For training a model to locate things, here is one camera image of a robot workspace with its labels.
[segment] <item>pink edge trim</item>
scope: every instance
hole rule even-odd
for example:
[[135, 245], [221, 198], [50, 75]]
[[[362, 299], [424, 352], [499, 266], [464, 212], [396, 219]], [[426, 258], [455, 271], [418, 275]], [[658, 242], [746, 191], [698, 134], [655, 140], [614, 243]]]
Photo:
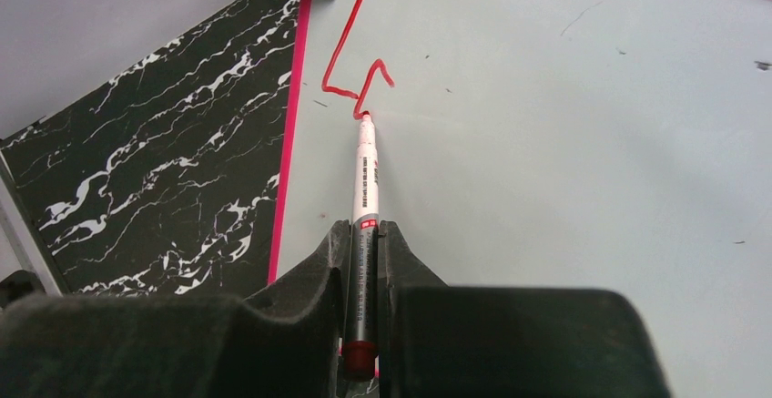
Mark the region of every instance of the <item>pink edge trim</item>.
[[310, 15], [311, 0], [300, 0], [298, 27], [295, 30], [295, 53], [292, 56], [292, 75], [289, 77], [289, 99], [287, 101], [287, 121], [284, 125], [284, 145], [281, 148], [279, 192], [276, 196], [276, 215], [273, 218], [273, 236], [270, 243], [268, 284], [271, 284], [276, 280], [276, 272], [279, 266], [281, 229], [284, 226], [284, 209], [287, 203], [287, 183], [290, 179], [292, 143], [295, 140], [295, 121], [298, 118], [300, 86], [303, 82], [303, 58], [306, 55], [306, 37], [309, 33]]

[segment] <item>smudge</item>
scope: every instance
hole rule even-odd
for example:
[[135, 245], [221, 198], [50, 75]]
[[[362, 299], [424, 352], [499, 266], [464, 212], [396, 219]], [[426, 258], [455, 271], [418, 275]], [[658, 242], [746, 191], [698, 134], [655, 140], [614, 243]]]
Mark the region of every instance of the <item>smudge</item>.
[[589, 11], [589, 10], [591, 10], [591, 9], [595, 8], [596, 6], [598, 6], [598, 5], [602, 4], [603, 2], [604, 2], [604, 1], [602, 0], [602, 1], [598, 2], [597, 4], [590, 6], [589, 8], [586, 8], [584, 11], [582, 11], [581, 13], [579, 13], [579, 15], [578, 15], [578, 16], [577, 16], [577, 17], [574, 19], [574, 21], [573, 21], [573, 22], [571, 22], [571, 23], [569, 23], [569, 24], [568, 24], [568, 26], [566, 26], [566, 27], [563, 29], [563, 32], [561, 32], [561, 33], [560, 33], [560, 36], [563, 36], [563, 34], [565, 34], [565, 31], [567, 31], [569, 27], [573, 26], [573, 25], [574, 25], [574, 23], [578, 22], [578, 21], [579, 21], [579, 19], [580, 19], [580, 18], [582, 18], [582, 16], [584, 15], [584, 13], [586, 13], [587, 11]]

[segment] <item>black marble pattern panel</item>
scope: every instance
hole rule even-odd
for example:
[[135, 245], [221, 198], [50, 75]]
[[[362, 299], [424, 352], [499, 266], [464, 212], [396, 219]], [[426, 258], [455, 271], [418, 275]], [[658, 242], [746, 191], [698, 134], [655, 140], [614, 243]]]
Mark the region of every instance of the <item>black marble pattern panel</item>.
[[2, 142], [73, 292], [266, 284], [300, 0], [238, 0]]

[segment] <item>marker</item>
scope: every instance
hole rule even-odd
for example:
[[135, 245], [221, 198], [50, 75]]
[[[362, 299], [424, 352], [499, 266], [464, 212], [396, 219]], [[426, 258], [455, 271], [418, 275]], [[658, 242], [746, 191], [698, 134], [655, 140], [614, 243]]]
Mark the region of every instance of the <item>marker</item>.
[[375, 248], [378, 237], [378, 152], [375, 125], [365, 113], [360, 122], [354, 211], [351, 224], [349, 298], [343, 331], [343, 368], [354, 381], [375, 375]]

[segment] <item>red scribble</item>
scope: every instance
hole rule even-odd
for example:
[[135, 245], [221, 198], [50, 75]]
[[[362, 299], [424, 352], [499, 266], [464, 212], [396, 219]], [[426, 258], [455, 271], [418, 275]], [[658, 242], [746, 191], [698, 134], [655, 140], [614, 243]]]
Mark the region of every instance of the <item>red scribble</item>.
[[372, 82], [372, 77], [375, 76], [375, 70], [380, 70], [381, 75], [383, 75], [383, 79], [386, 79], [386, 83], [389, 84], [389, 87], [394, 87], [394, 81], [389, 76], [389, 71], [386, 70], [386, 65], [383, 64], [383, 61], [380, 58], [376, 59], [375, 62], [372, 63], [372, 66], [370, 66], [370, 70], [367, 72], [367, 78], [364, 80], [364, 85], [362, 86], [362, 91], [360, 92], [360, 98], [357, 100], [357, 105], [354, 106], [354, 118], [357, 120], [361, 119], [365, 114], [370, 114], [370, 112], [367, 110], [360, 112], [360, 109], [361, 104], [364, 103], [364, 98], [367, 96], [367, 91], [370, 90], [370, 83]]
[[361, 119], [363, 115], [369, 114], [366, 110], [361, 111], [361, 106], [364, 103], [364, 98], [367, 96], [368, 90], [370, 90], [370, 84], [372, 83], [372, 78], [375, 76], [375, 70], [380, 70], [383, 79], [386, 80], [386, 83], [389, 84], [389, 87], [394, 87], [394, 81], [391, 79], [391, 76], [389, 76], [389, 71], [386, 69], [386, 65], [383, 64], [383, 60], [380, 58], [376, 59], [375, 62], [372, 63], [372, 66], [370, 66], [370, 70], [367, 72], [367, 77], [364, 80], [364, 85], [362, 86], [362, 90], [359, 94], [330, 85], [332, 69], [338, 62], [340, 51], [343, 50], [343, 46], [346, 44], [346, 39], [349, 37], [349, 32], [354, 26], [354, 22], [357, 19], [357, 14], [360, 12], [361, 3], [362, 0], [357, 0], [354, 3], [354, 7], [351, 9], [351, 14], [349, 15], [349, 20], [346, 22], [346, 26], [343, 27], [343, 32], [340, 34], [338, 45], [335, 46], [335, 50], [332, 52], [330, 63], [327, 64], [327, 70], [324, 72], [324, 77], [321, 80], [321, 91], [335, 93], [338, 96], [349, 97], [357, 101], [356, 105], [354, 106], [354, 118], [357, 120]]

